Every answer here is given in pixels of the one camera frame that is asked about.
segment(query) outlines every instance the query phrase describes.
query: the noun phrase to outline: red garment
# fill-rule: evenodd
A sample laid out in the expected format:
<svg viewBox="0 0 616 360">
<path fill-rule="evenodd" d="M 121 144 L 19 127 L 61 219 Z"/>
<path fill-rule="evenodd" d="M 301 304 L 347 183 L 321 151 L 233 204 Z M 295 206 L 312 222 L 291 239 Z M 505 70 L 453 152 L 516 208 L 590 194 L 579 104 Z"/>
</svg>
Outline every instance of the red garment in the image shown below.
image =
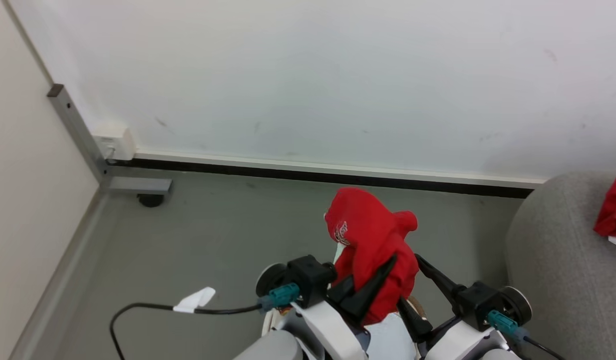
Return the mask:
<svg viewBox="0 0 616 360">
<path fill-rule="evenodd" d="M 363 325 L 375 324 L 397 310 L 400 296 L 408 297 L 419 271 L 417 258 L 404 241 L 417 229 L 410 211 L 392 213 L 373 194 L 353 187 L 337 192 L 325 216 L 330 237 L 347 245 L 335 263 L 338 277 L 333 283 L 354 275 L 358 291 L 392 255 L 397 262 L 370 306 Z"/>
<path fill-rule="evenodd" d="M 605 195 L 594 230 L 603 237 L 616 237 L 616 180 Z"/>
</svg>

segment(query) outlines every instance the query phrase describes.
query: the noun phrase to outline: gray floor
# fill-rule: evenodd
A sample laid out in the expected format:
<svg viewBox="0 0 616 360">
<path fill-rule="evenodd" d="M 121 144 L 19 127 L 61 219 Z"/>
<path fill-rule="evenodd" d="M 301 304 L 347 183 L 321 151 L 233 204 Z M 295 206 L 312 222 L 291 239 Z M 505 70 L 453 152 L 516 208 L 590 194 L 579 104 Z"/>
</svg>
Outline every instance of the gray floor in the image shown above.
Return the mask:
<svg viewBox="0 0 616 360">
<path fill-rule="evenodd" d="M 173 196 L 145 208 L 132 196 L 109 206 L 116 224 L 61 346 L 64 360 L 115 359 L 107 323 L 136 301 L 175 304 L 202 287 L 209 308 L 254 303 L 255 282 L 269 264 L 312 254 L 331 261 L 335 243 L 323 213 L 340 185 L 204 173 L 131 170 L 171 177 Z M 503 237 L 519 199 L 407 189 L 369 189 L 390 210 L 412 210 L 419 229 L 407 242 L 458 283 L 506 283 Z M 438 325 L 449 305 L 421 274 L 413 295 Z M 128 360 L 229 360 L 260 334 L 258 313 L 199 316 L 136 309 L 117 322 Z"/>
</svg>

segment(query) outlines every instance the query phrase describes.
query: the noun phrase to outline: white embroidered logo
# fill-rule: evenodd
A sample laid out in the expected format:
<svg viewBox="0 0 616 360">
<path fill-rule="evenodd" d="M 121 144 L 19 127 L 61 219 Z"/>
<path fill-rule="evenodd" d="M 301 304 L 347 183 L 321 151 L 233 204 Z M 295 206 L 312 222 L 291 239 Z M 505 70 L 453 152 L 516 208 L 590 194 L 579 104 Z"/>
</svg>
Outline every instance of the white embroidered logo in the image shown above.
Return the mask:
<svg viewBox="0 0 616 360">
<path fill-rule="evenodd" d="M 346 231 L 347 231 L 347 223 L 344 221 L 342 224 L 337 226 L 337 228 L 335 229 L 335 239 L 337 240 L 337 242 L 342 243 L 345 246 L 348 246 L 350 242 L 346 240 L 346 237 L 345 237 Z"/>
</svg>

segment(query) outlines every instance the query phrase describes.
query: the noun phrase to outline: teal connector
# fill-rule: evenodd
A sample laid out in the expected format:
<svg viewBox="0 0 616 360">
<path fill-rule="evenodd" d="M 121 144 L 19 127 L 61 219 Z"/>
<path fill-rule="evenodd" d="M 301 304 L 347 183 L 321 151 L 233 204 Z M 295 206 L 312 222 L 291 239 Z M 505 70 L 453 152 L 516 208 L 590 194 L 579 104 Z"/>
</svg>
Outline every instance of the teal connector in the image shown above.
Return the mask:
<svg viewBox="0 0 616 360">
<path fill-rule="evenodd" d="M 520 343 L 525 342 L 524 338 L 530 334 L 525 328 L 520 327 L 516 321 L 497 310 L 492 310 L 488 313 L 488 322 L 496 330 L 512 337 Z"/>
<path fill-rule="evenodd" d="M 268 295 L 257 300 L 261 304 L 261 312 L 269 312 L 274 308 L 288 306 L 299 298 L 299 286 L 294 282 L 270 290 Z"/>
</svg>

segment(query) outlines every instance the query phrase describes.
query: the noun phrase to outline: metal frame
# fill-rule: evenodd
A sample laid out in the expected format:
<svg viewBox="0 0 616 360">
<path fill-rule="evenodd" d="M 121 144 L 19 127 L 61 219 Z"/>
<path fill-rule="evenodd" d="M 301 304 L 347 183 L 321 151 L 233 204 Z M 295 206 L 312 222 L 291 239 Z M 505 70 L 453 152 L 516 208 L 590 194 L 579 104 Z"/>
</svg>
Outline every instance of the metal frame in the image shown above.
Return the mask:
<svg viewBox="0 0 616 360">
<path fill-rule="evenodd" d="M 46 96 L 103 190 L 164 196 L 170 194 L 172 187 L 170 178 L 112 176 L 109 164 L 100 152 L 65 87 L 62 84 L 54 84 Z"/>
</svg>

